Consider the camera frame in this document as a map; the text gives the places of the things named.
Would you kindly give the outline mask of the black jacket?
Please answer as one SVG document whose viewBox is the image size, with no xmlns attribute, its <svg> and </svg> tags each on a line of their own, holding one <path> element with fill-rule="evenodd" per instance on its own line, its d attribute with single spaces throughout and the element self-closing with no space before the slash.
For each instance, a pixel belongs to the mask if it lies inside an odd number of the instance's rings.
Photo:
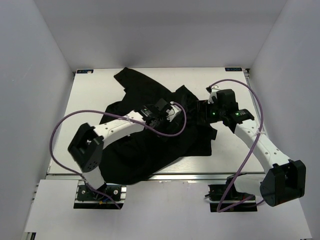
<svg viewBox="0 0 320 240">
<path fill-rule="evenodd" d="M 121 101 L 108 105 L 105 110 L 107 113 L 124 116 L 145 104 L 156 104 L 164 99 L 183 106 L 187 123 L 183 132 L 176 137 L 158 136 L 146 129 L 107 146 L 99 165 L 105 182 L 132 185 L 146 180 L 181 157 L 212 154 L 211 143 L 218 131 L 209 124 L 197 121 L 198 98 L 188 88 L 182 85 L 171 92 L 154 79 L 127 67 L 114 78 L 124 88 L 125 96 Z"/>
</svg>

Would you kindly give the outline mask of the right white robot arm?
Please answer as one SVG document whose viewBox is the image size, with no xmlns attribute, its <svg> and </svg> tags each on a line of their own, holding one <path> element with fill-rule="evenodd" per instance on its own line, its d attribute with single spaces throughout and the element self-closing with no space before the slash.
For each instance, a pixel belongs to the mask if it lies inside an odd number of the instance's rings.
<svg viewBox="0 0 320 240">
<path fill-rule="evenodd" d="M 204 123 L 222 122 L 250 149 L 263 168 L 264 175 L 239 174 L 227 179 L 226 195 L 236 200 L 243 194 L 260 196 L 271 207 L 301 198 L 305 194 L 306 166 L 281 152 L 259 130 L 254 116 L 239 109 L 235 92 L 207 87 L 208 100 L 197 103 L 198 120 Z"/>
</svg>

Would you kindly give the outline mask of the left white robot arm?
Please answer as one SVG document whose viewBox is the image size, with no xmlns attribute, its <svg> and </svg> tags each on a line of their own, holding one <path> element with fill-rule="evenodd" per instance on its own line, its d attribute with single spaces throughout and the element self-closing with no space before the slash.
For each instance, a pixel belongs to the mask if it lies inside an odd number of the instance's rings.
<svg viewBox="0 0 320 240">
<path fill-rule="evenodd" d="M 114 120 L 94 126 L 83 123 L 67 148 L 89 187 L 88 193 L 96 200 L 103 198 L 106 193 L 106 182 L 99 169 L 106 147 L 144 129 L 159 136 L 175 137 L 183 132 L 187 123 L 184 107 L 164 99 L 155 105 L 136 108 L 124 116 L 108 112 L 106 115 L 114 117 Z"/>
</svg>

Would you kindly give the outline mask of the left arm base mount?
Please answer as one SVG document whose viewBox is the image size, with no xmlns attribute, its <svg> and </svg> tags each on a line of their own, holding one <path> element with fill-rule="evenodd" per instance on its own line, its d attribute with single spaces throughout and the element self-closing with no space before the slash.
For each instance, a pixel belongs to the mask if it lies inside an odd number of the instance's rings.
<svg viewBox="0 0 320 240">
<path fill-rule="evenodd" d="M 76 189 L 73 208 L 85 210 L 120 210 L 125 202 L 127 187 L 105 184 L 99 189 L 103 194 L 92 191 L 83 181 Z"/>
</svg>

